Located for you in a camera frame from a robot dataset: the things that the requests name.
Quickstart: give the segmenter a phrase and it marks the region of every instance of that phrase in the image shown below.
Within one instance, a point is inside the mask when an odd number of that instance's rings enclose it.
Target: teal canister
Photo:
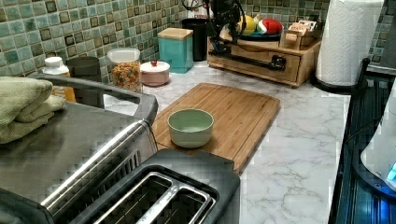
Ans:
[[[193,30],[167,28],[158,33],[160,60],[169,63],[172,73],[187,73],[192,68]]]

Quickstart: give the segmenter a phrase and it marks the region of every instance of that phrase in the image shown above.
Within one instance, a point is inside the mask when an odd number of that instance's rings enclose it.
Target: cutting board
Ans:
[[[202,109],[214,118],[210,141],[195,149],[175,145],[167,120],[172,113],[186,108]],[[280,108],[278,99],[252,91],[201,83],[185,93],[157,115],[152,129],[158,149],[172,148],[194,155],[198,150],[234,161],[241,173]]]

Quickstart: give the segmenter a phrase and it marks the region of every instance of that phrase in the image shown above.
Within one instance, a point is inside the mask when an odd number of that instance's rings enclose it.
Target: white marble countertop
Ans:
[[[305,82],[283,84],[196,63],[187,74],[171,74],[165,86],[144,87],[159,112],[201,82],[255,91],[280,100],[281,109],[241,178],[240,223],[327,223],[347,118],[349,96]],[[106,99],[107,108],[133,114],[127,102]]]

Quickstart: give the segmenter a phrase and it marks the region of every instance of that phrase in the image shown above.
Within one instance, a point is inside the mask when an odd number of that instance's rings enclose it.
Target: white bottle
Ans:
[[[50,57],[47,58],[44,62],[46,64],[46,67],[44,67],[43,73],[55,76],[70,77],[69,69],[62,62],[62,58]],[[54,86],[52,95],[60,96],[69,102],[76,101],[74,90],[71,87]]]

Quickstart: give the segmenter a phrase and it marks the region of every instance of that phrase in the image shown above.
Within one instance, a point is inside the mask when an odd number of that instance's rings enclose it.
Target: green bowl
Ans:
[[[172,142],[180,147],[201,147],[212,137],[213,117],[199,109],[179,110],[169,116]]]

